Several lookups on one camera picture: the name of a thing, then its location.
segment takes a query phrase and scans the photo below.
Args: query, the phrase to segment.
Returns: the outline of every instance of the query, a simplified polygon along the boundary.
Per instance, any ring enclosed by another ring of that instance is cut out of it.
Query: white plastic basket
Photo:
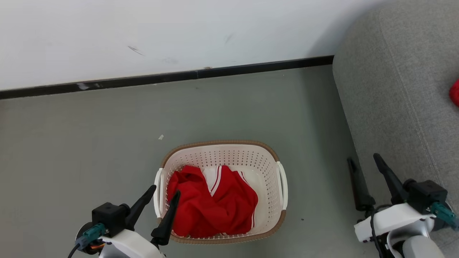
[[[158,219],[166,214],[167,186],[174,171],[185,165],[201,169],[227,165],[244,172],[245,179],[258,195],[255,227],[246,234],[217,235],[210,238],[180,237],[176,242],[188,244],[226,244],[252,241],[274,234],[282,225],[288,203],[288,186],[284,168],[275,152],[261,142],[247,140],[210,141],[180,146],[163,160],[155,178],[157,191],[153,196]]]

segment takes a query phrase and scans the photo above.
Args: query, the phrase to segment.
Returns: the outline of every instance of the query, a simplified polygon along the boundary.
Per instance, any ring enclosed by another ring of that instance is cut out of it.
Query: gray upholstery fabric
[[[350,29],[333,73],[370,193],[390,193],[372,154],[402,182],[431,179],[459,212],[459,107],[448,91],[459,79],[459,1],[400,0]],[[459,234],[434,232],[446,257],[459,257]]]

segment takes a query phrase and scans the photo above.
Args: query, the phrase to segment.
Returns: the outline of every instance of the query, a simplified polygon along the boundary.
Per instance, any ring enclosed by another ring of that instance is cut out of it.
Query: basket handle
[[[161,218],[162,208],[164,207],[164,175],[162,168],[159,168],[155,177],[155,185],[157,190],[153,194],[153,205],[155,206],[155,213],[158,218]]]
[[[282,209],[286,210],[287,209],[287,204],[288,204],[287,176],[285,174],[284,166],[282,166],[280,161],[277,162],[277,166],[279,167],[280,177],[282,179],[282,199],[283,199]]]

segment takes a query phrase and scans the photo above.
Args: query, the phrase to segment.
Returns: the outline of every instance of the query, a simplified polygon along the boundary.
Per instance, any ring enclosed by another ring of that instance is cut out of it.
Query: red garment with white stripes
[[[203,174],[199,168],[185,166],[169,180],[168,202],[177,190],[181,197],[173,230],[179,236],[245,234],[255,226],[258,196],[242,172],[219,166]]]

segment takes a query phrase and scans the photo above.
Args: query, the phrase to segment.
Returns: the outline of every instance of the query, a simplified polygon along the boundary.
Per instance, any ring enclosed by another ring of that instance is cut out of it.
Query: brown basket rim
[[[190,143],[190,144],[185,144],[178,146],[171,150],[162,160],[161,162],[161,168],[164,168],[166,165],[167,161],[169,158],[176,152],[183,150],[183,149],[188,149],[188,148],[193,148],[193,147],[201,147],[201,146],[210,146],[210,145],[223,145],[223,144],[242,144],[242,145],[255,145],[264,148],[267,150],[274,158],[274,161],[278,162],[279,157],[277,156],[276,152],[274,152],[271,147],[268,145],[260,142],[260,141],[254,141],[254,140],[212,140],[212,141],[204,141],[204,142],[196,142],[196,143]],[[183,244],[191,244],[191,245],[216,245],[216,244],[233,244],[233,243],[242,243],[242,242],[248,242],[248,241],[253,241],[253,240],[258,240],[258,239],[263,239],[267,238],[271,235],[273,235],[277,230],[279,230],[280,226],[285,220],[285,214],[286,210],[282,210],[280,212],[280,217],[279,220],[277,221],[276,225],[269,230],[268,232],[262,233],[262,234],[257,234],[257,235],[252,235],[252,236],[243,236],[243,237],[235,237],[235,238],[223,238],[223,239],[191,239],[191,238],[186,238],[186,237],[179,237],[179,236],[174,236],[171,235],[171,239],[174,240],[177,243],[183,243]]]

